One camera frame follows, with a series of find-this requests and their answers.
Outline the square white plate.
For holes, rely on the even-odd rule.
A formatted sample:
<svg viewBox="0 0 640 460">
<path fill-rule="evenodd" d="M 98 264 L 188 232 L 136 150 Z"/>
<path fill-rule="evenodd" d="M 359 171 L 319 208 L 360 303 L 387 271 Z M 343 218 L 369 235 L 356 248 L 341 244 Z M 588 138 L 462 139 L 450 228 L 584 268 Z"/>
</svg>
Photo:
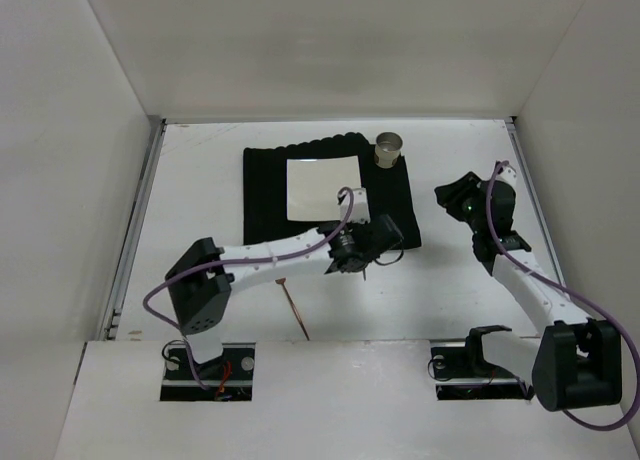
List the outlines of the square white plate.
<svg viewBox="0 0 640 460">
<path fill-rule="evenodd" d="M 361 187 L 357 156 L 289 159 L 286 162 L 286 218 L 295 222 L 340 219 L 338 192 Z"/>
</svg>

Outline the copper fork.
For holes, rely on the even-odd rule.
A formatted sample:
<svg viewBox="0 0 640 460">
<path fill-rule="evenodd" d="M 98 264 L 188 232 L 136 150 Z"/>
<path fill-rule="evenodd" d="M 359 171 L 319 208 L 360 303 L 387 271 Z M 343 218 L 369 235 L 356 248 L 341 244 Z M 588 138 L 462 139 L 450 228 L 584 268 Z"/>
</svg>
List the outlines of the copper fork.
<svg viewBox="0 0 640 460">
<path fill-rule="evenodd" d="M 282 291 L 283 291 L 283 293 L 284 293 L 284 295 L 285 295 L 285 297 L 287 299 L 289 307 L 291 308 L 291 311 L 292 311 L 292 313 L 293 313 L 293 315 L 294 315 L 294 317 L 296 319 L 296 322 L 298 323 L 298 325 L 299 325 L 299 327 L 300 327 L 305 339 L 307 341 L 309 341 L 310 340 L 310 336 L 309 336 L 308 330 L 307 330 L 307 328 L 306 328 L 306 326 L 304 324 L 304 321 L 302 319 L 302 316 L 300 315 L 299 310 L 297 309 L 297 306 L 295 305 L 293 297 L 291 296 L 291 294 L 290 294 L 290 292 L 289 292 L 289 290 L 287 288 L 286 279 L 285 278 L 277 279 L 276 280 L 276 284 L 281 287 L 281 289 L 282 289 Z"/>
</svg>

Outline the silver metal cup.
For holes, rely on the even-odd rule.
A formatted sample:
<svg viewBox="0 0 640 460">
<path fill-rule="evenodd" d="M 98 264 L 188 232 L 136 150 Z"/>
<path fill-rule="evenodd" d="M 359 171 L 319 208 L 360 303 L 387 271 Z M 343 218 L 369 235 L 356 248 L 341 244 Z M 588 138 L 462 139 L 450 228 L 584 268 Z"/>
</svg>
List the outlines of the silver metal cup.
<svg viewBox="0 0 640 460">
<path fill-rule="evenodd" d="M 382 169 L 391 169 L 399 161 L 403 139 L 394 132 L 382 132 L 375 140 L 374 163 Z"/>
</svg>

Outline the black cloth placemat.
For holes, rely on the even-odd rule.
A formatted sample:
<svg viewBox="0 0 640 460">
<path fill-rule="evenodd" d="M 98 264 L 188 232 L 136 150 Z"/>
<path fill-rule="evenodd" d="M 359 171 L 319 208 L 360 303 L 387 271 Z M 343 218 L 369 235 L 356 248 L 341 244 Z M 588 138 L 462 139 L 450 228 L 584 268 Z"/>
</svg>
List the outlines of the black cloth placemat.
<svg viewBox="0 0 640 460">
<path fill-rule="evenodd" d="M 405 159 L 401 157 L 390 169 L 379 168 L 374 163 L 374 146 L 362 134 L 354 132 L 277 148 L 246 148 L 243 151 L 244 242 L 256 244 L 291 237 L 320 224 L 287 218 L 288 160 L 350 156 L 358 158 L 370 214 L 390 215 L 403 234 L 403 247 L 419 248 L 422 241 Z"/>
</svg>

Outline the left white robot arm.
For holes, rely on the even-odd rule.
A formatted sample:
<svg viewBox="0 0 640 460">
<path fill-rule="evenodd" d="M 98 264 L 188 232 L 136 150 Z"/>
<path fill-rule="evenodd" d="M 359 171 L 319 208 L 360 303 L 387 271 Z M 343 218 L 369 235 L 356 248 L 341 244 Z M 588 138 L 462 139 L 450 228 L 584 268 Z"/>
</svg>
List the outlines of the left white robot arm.
<svg viewBox="0 0 640 460">
<path fill-rule="evenodd" d="M 181 334 L 197 365 L 217 362 L 223 347 L 213 332 L 232 295 L 296 275 L 359 273 L 402 246 L 403 236 L 383 214 L 368 223 L 333 221 L 295 236 L 239 247 L 200 239 L 165 275 Z"/>
</svg>

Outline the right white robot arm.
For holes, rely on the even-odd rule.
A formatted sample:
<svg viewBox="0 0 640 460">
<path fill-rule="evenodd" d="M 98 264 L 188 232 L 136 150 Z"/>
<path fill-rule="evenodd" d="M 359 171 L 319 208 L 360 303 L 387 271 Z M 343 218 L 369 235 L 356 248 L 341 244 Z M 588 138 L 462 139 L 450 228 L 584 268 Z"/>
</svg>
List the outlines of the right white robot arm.
<svg viewBox="0 0 640 460">
<path fill-rule="evenodd" d="M 533 341 L 502 325 L 475 327 L 465 339 L 469 366 L 476 374 L 502 369 L 523 380 L 551 412 L 614 405 L 622 396 L 620 333 L 544 283 L 531 246 L 513 228 L 515 183 L 515 171 L 506 168 L 495 182 L 469 172 L 435 189 L 438 205 L 470 227 L 476 259 L 540 336 Z"/>
</svg>

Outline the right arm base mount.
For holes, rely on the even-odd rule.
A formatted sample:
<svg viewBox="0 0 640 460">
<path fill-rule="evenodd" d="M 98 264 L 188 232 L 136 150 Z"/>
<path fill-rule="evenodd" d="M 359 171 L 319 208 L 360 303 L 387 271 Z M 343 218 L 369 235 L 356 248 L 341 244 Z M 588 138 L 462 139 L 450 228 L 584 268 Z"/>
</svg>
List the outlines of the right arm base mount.
<svg viewBox="0 0 640 460">
<path fill-rule="evenodd" d="M 475 327 L 463 340 L 430 344 L 427 373 L 440 401 L 531 401 L 535 338 L 521 338 L 503 325 Z"/>
</svg>

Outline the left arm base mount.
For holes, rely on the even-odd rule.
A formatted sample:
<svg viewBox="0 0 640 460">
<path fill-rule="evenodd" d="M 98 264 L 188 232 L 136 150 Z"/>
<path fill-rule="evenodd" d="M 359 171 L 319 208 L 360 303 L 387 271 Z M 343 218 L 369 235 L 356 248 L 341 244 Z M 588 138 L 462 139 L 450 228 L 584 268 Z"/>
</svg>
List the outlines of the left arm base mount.
<svg viewBox="0 0 640 460">
<path fill-rule="evenodd" d="M 220 358 L 199 365 L 196 380 L 182 341 L 164 345 L 161 355 L 164 371 L 159 399 L 164 402 L 248 402 L 253 395 L 255 345 L 223 345 Z"/>
</svg>

